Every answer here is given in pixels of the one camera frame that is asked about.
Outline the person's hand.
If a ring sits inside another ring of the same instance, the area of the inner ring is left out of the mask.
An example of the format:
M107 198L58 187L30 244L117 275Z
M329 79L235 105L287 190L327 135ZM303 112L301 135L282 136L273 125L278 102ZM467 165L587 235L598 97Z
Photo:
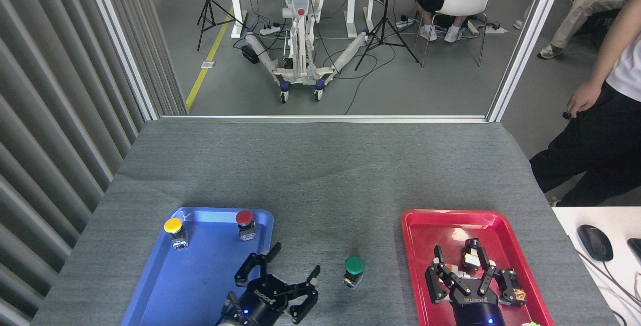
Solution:
M601 93L600 83L584 82L577 87L567 103L567 112L571 118L576 118L579 112L590 109Z

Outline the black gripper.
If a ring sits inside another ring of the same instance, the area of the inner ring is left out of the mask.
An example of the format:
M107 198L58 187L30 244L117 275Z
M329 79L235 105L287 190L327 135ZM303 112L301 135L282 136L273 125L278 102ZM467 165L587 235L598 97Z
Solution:
M441 246L434 248L433 264L426 269L425 278L432 303L451 302L456 325L501 325L501 310L498 303L514 304L514 269L497 269L490 262L483 247L478 250L479 262L484 273L478 294L469 295L469 287L458 273L446 266ZM492 279L497 279L501 294L490 290Z
M317 276L321 266L316 265L305 282L288 285L279 278L268 275L266 265L270 263L281 250L281 242L277 242L268 253L250 253L245 262L234 275L236 286L246 286L240 297L231 291L224 303L221 313L221 325L273 325L284 312L289 300L306 296L302 303L291 305L288 314L293 324L300 324L307 313L318 301L316 289ZM249 274L255 266L259 266L259 278L249 282Z

